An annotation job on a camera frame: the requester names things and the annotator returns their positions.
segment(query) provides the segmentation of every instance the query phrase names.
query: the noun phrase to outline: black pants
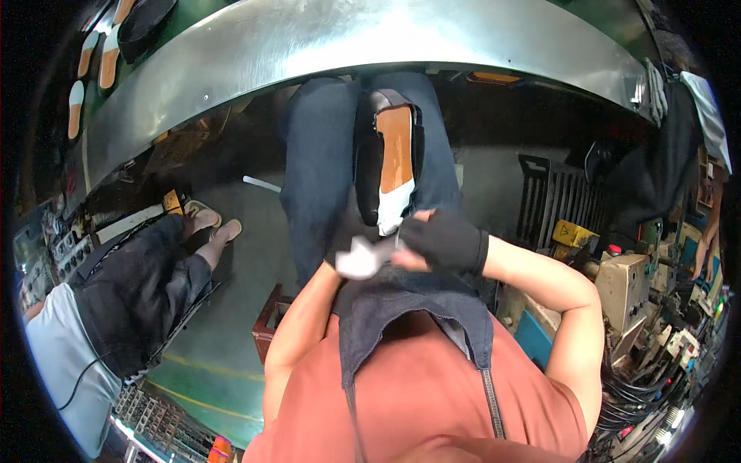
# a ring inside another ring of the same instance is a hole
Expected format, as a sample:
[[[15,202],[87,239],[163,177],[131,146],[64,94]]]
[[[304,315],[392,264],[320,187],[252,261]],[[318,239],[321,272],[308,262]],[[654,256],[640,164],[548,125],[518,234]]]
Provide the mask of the black pants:
[[[70,280],[93,349],[125,380],[156,364],[171,330],[210,290],[202,256],[181,259],[182,216],[168,214],[124,238],[89,275]]]

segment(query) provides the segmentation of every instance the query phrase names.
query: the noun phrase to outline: jeans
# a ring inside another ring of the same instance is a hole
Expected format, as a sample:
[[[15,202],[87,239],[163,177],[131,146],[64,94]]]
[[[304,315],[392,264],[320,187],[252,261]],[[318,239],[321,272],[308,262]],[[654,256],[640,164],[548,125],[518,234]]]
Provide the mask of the jeans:
[[[427,76],[385,74],[368,86],[382,88],[401,93],[422,111],[425,155],[411,209],[460,212],[453,152]],[[285,187],[280,202],[288,218],[299,287],[304,287],[321,265],[338,218],[345,211],[353,184],[353,129],[362,91],[357,82],[314,79],[303,84],[286,107],[282,126],[287,148]]]

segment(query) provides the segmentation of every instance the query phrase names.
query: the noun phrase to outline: black leather shoe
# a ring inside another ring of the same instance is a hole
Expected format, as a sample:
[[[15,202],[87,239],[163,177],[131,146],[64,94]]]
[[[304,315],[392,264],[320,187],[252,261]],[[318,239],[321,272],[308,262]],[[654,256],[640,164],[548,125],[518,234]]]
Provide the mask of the black leather shoe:
[[[395,90],[370,90],[358,103],[353,145],[360,214],[386,236],[411,206],[422,172],[422,111]]]

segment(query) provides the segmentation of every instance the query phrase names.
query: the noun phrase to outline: yellow pedal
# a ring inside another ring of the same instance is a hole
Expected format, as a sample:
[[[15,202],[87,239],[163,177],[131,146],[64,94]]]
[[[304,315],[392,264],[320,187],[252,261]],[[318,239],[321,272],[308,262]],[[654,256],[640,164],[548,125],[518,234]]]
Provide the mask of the yellow pedal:
[[[566,220],[559,220],[556,222],[556,227],[554,227],[552,238],[555,242],[565,244],[566,246],[581,248],[587,244],[587,241],[592,236],[598,235],[577,224],[572,224]]]
[[[575,250],[586,246],[589,243],[589,238],[592,236],[599,235],[577,224],[572,224],[566,220],[559,220],[556,223],[556,227],[554,227],[554,233],[551,237],[556,242],[553,258],[557,261],[566,260]]]
[[[183,208],[180,207],[180,200],[178,199],[178,193],[175,190],[170,191],[162,199],[162,206],[168,214],[180,214],[183,215]]]

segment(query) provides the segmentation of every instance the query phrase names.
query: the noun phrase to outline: metal rack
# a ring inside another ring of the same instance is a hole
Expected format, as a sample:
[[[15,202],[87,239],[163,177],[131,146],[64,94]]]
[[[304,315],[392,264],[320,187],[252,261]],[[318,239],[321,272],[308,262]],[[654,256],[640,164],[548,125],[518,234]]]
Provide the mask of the metal rack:
[[[206,462],[210,447],[204,442],[213,442],[216,434],[189,417],[177,404],[134,385],[122,392],[113,409],[125,426],[163,453],[175,453],[186,462]]]

